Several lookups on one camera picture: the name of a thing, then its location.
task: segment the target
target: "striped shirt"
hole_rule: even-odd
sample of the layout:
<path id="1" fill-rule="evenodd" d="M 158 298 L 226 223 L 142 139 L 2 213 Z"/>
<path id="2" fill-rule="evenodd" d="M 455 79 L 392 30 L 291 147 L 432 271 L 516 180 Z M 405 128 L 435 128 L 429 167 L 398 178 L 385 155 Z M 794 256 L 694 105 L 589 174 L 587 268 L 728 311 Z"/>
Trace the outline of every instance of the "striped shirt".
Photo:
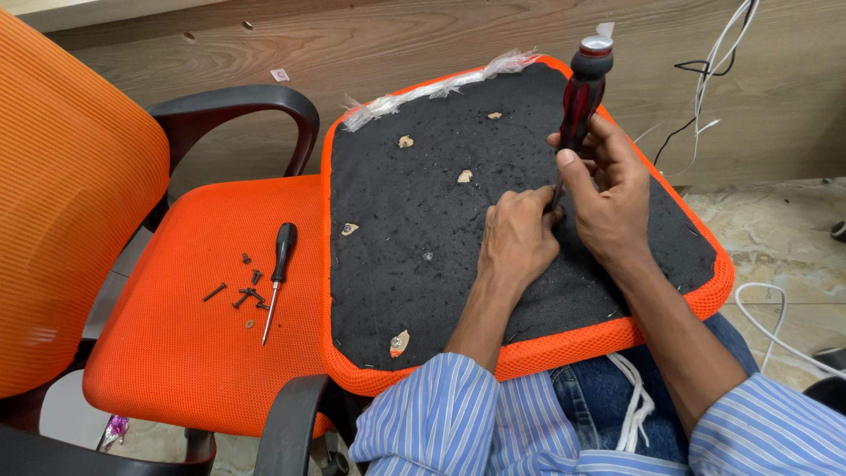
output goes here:
<path id="1" fill-rule="evenodd" d="M 761 374 L 702 417 L 689 466 L 582 451 L 547 372 L 499 383 L 459 354 L 382 392 L 358 428 L 368 474 L 846 474 L 846 418 Z"/>

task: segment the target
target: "screwdriver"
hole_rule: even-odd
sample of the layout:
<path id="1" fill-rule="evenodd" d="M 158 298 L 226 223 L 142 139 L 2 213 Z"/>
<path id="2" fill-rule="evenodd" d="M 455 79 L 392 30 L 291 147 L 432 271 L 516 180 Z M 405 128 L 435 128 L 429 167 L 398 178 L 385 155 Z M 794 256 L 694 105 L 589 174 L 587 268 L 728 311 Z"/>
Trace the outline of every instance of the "screwdriver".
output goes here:
<path id="1" fill-rule="evenodd" d="M 573 56 L 570 68 L 573 74 L 564 89 L 564 120 L 561 122 L 561 141 L 558 150 L 581 150 L 587 136 L 587 122 L 591 118 L 605 93 L 605 74 L 614 65 L 611 54 L 614 42 L 607 36 L 588 36 L 579 44 L 579 51 Z M 546 211 L 554 210 L 561 198 L 563 180 L 558 174 L 552 202 Z"/>
<path id="2" fill-rule="evenodd" d="M 276 235 L 276 268 L 270 276 L 273 281 L 273 297 L 270 299 L 270 309 L 267 311 L 267 323 L 265 334 L 261 338 L 261 344 L 267 341 L 267 331 L 270 330 L 270 320 L 273 317 L 273 308 L 276 306 L 276 293 L 279 285 L 285 282 L 285 269 L 288 267 L 288 260 L 294 253 L 294 245 L 297 243 L 297 227 L 293 223 L 283 223 Z"/>

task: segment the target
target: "black armrest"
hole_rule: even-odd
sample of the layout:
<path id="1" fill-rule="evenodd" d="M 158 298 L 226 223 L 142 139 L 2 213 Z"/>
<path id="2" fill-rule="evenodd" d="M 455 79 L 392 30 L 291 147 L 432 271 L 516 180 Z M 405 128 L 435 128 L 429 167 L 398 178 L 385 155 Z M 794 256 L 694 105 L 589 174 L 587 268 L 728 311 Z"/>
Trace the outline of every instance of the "black armrest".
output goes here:
<path id="1" fill-rule="evenodd" d="M 255 476 L 305 476 L 317 412 L 332 421 L 347 447 L 353 444 L 355 419 L 361 414 L 355 396 L 325 374 L 291 379 L 276 395 L 267 414 Z M 367 463 L 359 464 L 362 474 L 366 469 Z"/>
<path id="2" fill-rule="evenodd" d="M 4 473 L 17 476 L 66 474 L 132 474 L 134 476 L 206 476 L 212 471 L 215 449 L 195 462 L 152 462 L 74 446 L 38 434 L 0 425 L 0 461 Z"/>
<path id="3" fill-rule="evenodd" d="M 233 86 L 178 97 L 147 108 L 147 113 L 164 130 L 170 143 L 170 174 L 179 161 L 210 130 L 230 119 L 249 113 L 276 109 L 288 113 L 297 123 L 299 135 L 285 177 L 303 173 L 320 131 L 320 115 L 309 99 L 286 86 Z M 144 222 L 155 231 L 168 211 L 167 194 L 150 211 Z"/>

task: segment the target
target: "small label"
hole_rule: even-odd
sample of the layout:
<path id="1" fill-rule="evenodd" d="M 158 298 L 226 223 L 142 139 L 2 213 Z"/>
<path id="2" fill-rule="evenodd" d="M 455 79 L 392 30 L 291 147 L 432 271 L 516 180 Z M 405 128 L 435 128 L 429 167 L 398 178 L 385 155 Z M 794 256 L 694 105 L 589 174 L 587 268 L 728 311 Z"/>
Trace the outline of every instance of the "small label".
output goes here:
<path id="1" fill-rule="evenodd" d="M 270 72 L 270 74 L 273 75 L 273 79 L 276 80 L 277 83 L 291 80 L 288 78 L 288 73 L 285 73 L 284 69 L 274 69 Z"/>

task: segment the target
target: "screwdriver shaft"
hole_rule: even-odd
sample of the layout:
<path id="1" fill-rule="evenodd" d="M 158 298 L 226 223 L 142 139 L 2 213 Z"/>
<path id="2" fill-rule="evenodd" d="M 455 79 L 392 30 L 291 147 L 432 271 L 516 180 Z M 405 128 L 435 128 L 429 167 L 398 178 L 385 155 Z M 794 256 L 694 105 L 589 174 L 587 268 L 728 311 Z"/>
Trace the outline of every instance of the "screwdriver shaft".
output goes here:
<path id="1" fill-rule="evenodd" d="M 273 308 L 276 306 L 276 292 L 279 291 L 279 281 L 273 281 L 273 297 L 270 298 L 270 310 L 267 311 L 267 322 L 265 323 L 265 334 L 261 338 L 261 344 L 267 341 L 267 331 L 270 330 L 270 319 L 273 317 Z"/>

